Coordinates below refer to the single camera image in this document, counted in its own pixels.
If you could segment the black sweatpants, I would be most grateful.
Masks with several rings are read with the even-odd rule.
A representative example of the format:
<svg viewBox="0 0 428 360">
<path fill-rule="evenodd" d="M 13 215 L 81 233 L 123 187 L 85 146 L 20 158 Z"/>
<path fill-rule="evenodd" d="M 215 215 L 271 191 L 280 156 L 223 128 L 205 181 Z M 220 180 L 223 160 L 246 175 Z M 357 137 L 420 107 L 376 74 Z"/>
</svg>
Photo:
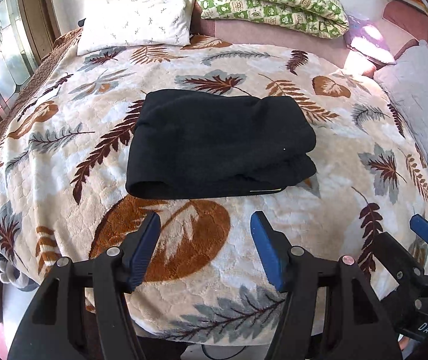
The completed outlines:
<svg viewBox="0 0 428 360">
<path fill-rule="evenodd" d="M 143 199 L 274 194 L 317 172 L 316 134 L 292 97 L 147 94 L 125 188 Z"/>
</svg>

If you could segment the pink quilted mattress cover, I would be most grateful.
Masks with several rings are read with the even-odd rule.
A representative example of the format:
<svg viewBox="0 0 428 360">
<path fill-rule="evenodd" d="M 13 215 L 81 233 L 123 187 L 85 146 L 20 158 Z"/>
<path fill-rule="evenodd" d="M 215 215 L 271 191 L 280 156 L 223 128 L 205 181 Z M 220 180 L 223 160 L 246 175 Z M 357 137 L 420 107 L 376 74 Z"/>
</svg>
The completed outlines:
<svg viewBox="0 0 428 360">
<path fill-rule="evenodd" d="M 237 19 L 202 19 L 201 8 L 194 6 L 190 32 L 238 44 L 266 44 L 303 50 L 334 63 L 345 72 L 372 77 L 382 67 L 356 50 L 349 49 L 343 38 L 320 39 L 287 28 L 257 24 Z M 390 52 L 398 59 L 419 41 L 428 43 L 428 16 L 400 1 L 389 2 L 382 18 L 374 26 L 383 35 Z"/>
</svg>

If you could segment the leaf pattern fleece blanket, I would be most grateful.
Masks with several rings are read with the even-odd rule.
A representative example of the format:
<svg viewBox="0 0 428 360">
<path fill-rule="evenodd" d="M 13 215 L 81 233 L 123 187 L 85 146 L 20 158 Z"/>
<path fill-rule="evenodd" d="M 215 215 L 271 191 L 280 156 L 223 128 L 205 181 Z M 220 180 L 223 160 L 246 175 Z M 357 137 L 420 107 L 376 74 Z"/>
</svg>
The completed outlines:
<svg viewBox="0 0 428 360">
<path fill-rule="evenodd" d="M 195 36 L 79 55 L 80 38 L 60 39 L 0 122 L 0 253 L 23 275 L 95 258 L 155 212 L 134 322 L 261 345 L 284 303 L 252 240 L 263 211 L 311 254 L 351 255 L 378 296 L 396 287 L 372 244 L 414 247 L 428 168 L 374 80 L 301 49 Z"/>
</svg>

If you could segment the green checkered folded quilt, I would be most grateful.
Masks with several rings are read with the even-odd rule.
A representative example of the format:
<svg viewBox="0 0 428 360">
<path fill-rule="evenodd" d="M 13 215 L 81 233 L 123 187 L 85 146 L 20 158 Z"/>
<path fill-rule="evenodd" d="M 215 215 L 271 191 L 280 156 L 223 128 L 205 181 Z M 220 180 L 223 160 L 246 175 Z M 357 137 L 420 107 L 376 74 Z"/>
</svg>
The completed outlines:
<svg viewBox="0 0 428 360">
<path fill-rule="evenodd" d="M 197 0 L 205 20 L 244 20 L 335 39 L 349 30 L 339 0 Z"/>
</svg>

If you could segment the white patterned pillow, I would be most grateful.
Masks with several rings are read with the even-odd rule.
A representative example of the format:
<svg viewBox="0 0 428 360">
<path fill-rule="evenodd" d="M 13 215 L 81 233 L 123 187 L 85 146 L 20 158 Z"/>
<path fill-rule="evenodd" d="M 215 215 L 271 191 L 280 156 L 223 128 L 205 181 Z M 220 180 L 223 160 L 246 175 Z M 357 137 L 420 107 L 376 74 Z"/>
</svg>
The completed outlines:
<svg viewBox="0 0 428 360">
<path fill-rule="evenodd" d="M 190 43 L 195 0 L 106 0 L 90 8 L 77 55 L 116 47 Z"/>
</svg>

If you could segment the purple floral pillow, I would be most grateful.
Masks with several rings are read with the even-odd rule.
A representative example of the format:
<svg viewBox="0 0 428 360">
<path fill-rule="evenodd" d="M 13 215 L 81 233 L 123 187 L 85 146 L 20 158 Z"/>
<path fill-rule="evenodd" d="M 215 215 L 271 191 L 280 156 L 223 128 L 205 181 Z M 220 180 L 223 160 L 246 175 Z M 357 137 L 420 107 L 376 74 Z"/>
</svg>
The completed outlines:
<svg viewBox="0 0 428 360">
<path fill-rule="evenodd" d="M 382 33 L 370 19 L 348 14 L 348 24 L 349 29 L 343 37 L 349 49 L 381 65 L 392 65 L 396 62 Z"/>
</svg>

